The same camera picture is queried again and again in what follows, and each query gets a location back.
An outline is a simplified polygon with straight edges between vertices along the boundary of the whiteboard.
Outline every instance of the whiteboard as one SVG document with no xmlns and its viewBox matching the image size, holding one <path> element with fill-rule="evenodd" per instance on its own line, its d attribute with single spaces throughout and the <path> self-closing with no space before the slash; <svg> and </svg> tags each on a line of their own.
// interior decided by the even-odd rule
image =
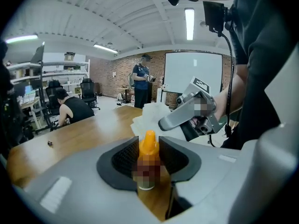
<svg viewBox="0 0 299 224">
<path fill-rule="evenodd" d="M 210 95 L 220 93 L 222 55 L 202 52 L 166 53 L 164 91 L 183 93 L 192 77 L 210 86 Z"/>
</svg>

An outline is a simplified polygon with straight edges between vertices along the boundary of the fluorescent light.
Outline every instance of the fluorescent light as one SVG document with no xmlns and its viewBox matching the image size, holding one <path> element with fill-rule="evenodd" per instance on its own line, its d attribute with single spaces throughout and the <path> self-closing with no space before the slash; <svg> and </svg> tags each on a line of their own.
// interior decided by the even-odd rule
<svg viewBox="0 0 299 224">
<path fill-rule="evenodd" d="M 185 9 L 186 16 L 186 27 L 187 27 L 187 40 L 193 40 L 194 33 L 194 9 L 186 8 Z"/>
<path fill-rule="evenodd" d="M 110 48 L 103 47 L 103 46 L 100 46 L 100 45 L 97 45 L 97 44 L 94 44 L 93 46 L 96 47 L 96 48 L 100 48 L 100 49 L 103 49 L 103 50 L 107 50 L 107 51 L 113 52 L 113 53 L 118 53 L 118 51 L 116 51 L 116 50 L 112 50 Z"/>
<path fill-rule="evenodd" d="M 10 43 L 13 43 L 13 42 L 33 40 L 33 39 L 37 39 L 37 38 L 38 38 L 37 35 L 24 35 L 24 36 L 19 36 L 19 37 L 14 37 L 14 38 L 7 39 L 5 42 L 7 44 L 10 44 Z"/>
</svg>

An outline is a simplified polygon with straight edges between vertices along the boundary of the man in black tank top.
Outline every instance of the man in black tank top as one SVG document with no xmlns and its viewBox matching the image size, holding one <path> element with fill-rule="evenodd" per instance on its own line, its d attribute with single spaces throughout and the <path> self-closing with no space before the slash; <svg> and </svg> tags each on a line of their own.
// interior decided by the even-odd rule
<svg viewBox="0 0 299 224">
<path fill-rule="evenodd" d="M 93 110 L 83 100 L 77 97 L 69 97 L 65 89 L 57 90 L 56 97 L 60 104 L 58 120 L 60 126 L 65 124 L 67 118 L 73 124 L 94 116 Z"/>
</svg>

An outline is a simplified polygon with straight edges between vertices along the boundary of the white ceiling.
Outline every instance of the white ceiling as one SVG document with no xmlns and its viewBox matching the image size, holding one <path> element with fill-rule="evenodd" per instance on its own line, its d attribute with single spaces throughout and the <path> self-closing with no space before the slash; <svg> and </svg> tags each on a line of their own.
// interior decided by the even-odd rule
<svg viewBox="0 0 299 224">
<path fill-rule="evenodd" d="M 221 1 L 227 7 L 232 1 Z M 186 40 L 184 8 L 195 9 L 194 40 Z M 201 27 L 202 2 L 181 0 L 26 0 L 7 25 L 4 39 L 38 34 L 38 41 L 9 45 L 11 59 L 32 56 L 42 41 L 48 52 L 72 51 L 115 59 L 93 47 L 95 43 L 117 49 L 117 58 L 165 49 L 202 49 L 228 54 L 225 40 Z"/>
</svg>

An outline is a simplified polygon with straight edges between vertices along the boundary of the bottle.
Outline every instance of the bottle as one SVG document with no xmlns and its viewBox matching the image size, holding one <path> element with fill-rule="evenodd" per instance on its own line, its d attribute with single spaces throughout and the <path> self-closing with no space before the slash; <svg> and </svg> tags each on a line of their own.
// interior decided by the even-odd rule
<svg viewBox="0 0 299 224">
<path fill-rule="evenodd" d="M 160 179 L 159 143 L 152 130 L 148 130 L 144 140 L 139 143 L 136 178 L 138 187 L 146 191 L 153 189 L 155 181 Z"/>
</svg>

